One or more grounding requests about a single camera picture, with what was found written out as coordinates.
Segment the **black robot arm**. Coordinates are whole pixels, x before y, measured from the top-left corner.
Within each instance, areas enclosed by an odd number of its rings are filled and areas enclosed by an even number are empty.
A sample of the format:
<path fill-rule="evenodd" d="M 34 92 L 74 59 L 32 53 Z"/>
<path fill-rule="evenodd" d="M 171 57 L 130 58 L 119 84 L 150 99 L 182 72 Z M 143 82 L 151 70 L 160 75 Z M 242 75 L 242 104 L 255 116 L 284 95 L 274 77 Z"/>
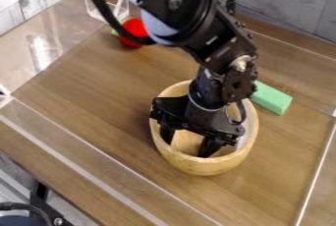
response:
<path fill-rule="evenodd" d="M 151 118 L 171 142 L 188 130 L 204 137 L 200 157 L 235 145 L 244 135 L 243 100 L 256 91 L 258 48 L 235 19 L 235 0 L 131 0 L 142 8 L 150 40 L 186 50 L 200 63 L 188 93 L 158 97 Z"/>

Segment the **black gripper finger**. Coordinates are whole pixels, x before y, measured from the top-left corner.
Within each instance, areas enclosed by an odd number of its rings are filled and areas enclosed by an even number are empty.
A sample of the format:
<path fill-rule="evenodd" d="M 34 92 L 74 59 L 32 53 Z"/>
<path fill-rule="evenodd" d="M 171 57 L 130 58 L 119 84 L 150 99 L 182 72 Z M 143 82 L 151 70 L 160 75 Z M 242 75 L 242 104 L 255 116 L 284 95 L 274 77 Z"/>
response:
<path fill-rule="evenodd" d="M 171 143 L 175 137 L 176 129 L 168 125 L 160 126 L 160 137 L 167 142 Z"/>
<path fill-rule="evenodd" d="M 224 140 L 206 137 L 199 150 L 199 157 L 207 158 L 212 156 L 224 146 L 227 146 L 227 142 Z"/>

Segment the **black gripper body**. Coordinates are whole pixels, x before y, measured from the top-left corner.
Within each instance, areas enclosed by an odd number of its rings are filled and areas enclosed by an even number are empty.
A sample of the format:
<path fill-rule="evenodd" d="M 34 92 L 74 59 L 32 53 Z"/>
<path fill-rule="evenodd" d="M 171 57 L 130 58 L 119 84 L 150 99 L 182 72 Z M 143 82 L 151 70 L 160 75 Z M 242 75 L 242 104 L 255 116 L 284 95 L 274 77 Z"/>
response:
<path fill-rule="evenodd" d="M 242 121 L 228 116 L 227 107 L 204 109 L 190 99 L 179 97 L 156 97 L 152 101 L 150 117 L 159 125 L 168 125 L 178 130 L 187 130 L 203 137 L 218 138 L 227 144 L 236 145 L 244 135 Z"/>

